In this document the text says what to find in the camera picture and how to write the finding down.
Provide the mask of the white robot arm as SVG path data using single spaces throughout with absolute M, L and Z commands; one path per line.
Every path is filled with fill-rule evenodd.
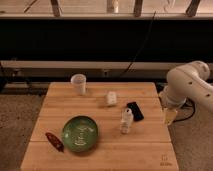
M 177 66 L 167 73 L 167 85 L 159 93 L 166 125 L 174 122 L 177 109 L 187 98 L 213 112 L 213 86 L 206 82 L 209 76 L 209 66 L 202 61 Z

